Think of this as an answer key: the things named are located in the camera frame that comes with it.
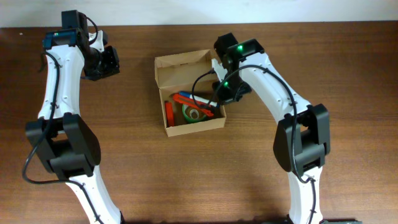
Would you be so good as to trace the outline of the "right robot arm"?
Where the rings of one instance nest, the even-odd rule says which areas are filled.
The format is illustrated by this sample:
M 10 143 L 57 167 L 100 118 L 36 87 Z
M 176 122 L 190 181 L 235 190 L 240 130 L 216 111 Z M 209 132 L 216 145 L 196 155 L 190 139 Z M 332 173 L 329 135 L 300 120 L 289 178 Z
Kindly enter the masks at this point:
M 330 153 L 330 118 L 323 104 L 312 105 L 278 73 L 256 39 L 238 42 L 232 33 L 214 43 L 220 63 L 213 69 L 219 104 L 238 102 L 254 91 L 277 123 L 274 156 L 289 179 L 289 223 L 323 223 L 320 176 Z

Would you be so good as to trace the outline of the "brown cardboard box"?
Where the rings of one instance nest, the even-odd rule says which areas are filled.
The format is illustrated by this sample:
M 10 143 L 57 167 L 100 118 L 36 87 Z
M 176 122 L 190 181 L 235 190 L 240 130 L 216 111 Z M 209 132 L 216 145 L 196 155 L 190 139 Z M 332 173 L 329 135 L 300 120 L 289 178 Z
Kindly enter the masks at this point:
M 155 80 L 159 88 L 165 132 L 169 137 L 222 128 L 226 122 L 223 106 L 214 109 L 214 116 L 198 123 L 187 123 L 182 113 L 182 105 L 172 97 L 179 91 L 186 91 L 209 100 L 213 93 L 212 84 L 218 80 L 216 74 L 197 78 L 212 69 L 211 60 L 215 55 L 210 50 L 198 50 L 182 54 L 155 58 Z M 168 127 L 165 102 L 172 103 L 175 126 Z

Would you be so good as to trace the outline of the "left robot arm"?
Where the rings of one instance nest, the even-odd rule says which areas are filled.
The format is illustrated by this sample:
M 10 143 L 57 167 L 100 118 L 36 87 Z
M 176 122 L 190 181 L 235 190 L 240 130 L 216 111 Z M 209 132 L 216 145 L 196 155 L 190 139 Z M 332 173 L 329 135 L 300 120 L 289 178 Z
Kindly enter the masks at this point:
M 81 80 L 118 74 L 119 57 L 107 34 L 90 33 L 84 13 L 62 12 L 62 27 L 42 41 L 41 69 L 47 71 L 45 98 L 25 134 L 32 146 L 22 168 L 31 184 L 66 184 L 77 196 L 90 223 L 124 223 L 100 172 L 98 138 L 80 115 Z

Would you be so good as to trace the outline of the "orange stapler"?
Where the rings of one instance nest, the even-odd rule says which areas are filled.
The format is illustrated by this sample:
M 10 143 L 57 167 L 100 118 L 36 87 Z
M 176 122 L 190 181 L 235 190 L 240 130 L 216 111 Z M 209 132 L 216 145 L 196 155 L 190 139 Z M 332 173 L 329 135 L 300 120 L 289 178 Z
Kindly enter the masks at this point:
M 174 110 L 173 110 L 172 103 L 169 101 L 165 102 L 165 113 L 166 113 L 166 119 L 167 119 L 167 126 L 168 127 L 175 126 Z

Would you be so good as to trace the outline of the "orange utility knife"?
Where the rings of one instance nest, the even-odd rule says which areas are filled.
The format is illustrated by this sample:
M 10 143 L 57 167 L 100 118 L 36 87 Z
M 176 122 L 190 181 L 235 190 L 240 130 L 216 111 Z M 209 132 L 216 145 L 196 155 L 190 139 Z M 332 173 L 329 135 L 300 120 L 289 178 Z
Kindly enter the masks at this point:
M 188 105 L 192 108 L 201 110 L 205 115 L 207 115 L 209 117 L 214 116 L 213 106 L 207 105 L 205 102 L 198 101 L 198 100 L 194 101 L 193 99 L 183 96 L 183 95 L 180 95 L 178 93 L 174 94 L 172 99 L 177 103 L 180 103 L 183 105 Z

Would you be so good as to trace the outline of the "green tape roll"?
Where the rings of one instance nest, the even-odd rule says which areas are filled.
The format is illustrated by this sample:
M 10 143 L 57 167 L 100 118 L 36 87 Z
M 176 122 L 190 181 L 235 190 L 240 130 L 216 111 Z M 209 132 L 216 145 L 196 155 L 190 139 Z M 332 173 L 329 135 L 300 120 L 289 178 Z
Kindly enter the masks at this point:
M 182 105 L 182 113 L 187 123 L 198 123 L 207 119 L 207 115 L 199 109 Z

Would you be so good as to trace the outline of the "blue white marker pen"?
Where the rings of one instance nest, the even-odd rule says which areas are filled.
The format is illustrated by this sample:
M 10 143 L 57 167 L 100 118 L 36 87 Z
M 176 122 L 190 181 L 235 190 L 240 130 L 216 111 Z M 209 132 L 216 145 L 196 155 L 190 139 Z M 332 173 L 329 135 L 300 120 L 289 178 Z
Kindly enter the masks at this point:
M 209 100 L 207 100 L 205 98 L 193 95 L 193 94 L 191 94 L 189 92 L 186 92 L 186 91 L 179 91 L 178 94 L 182 95 L 184 97 L 187 97 L 189 99 L 192 99 L 192 100 L 195 99 L 197 102 L 201 102 L 201 103 L 205 103 L 205 104 L 207 104 L 209 102 Z M 210 105 L 215 107 L 215 108 L 219 108 L 220 107 L 220 105 L 217 102 L 214 102 L 214 101 L 212 101 L 210 103 Z

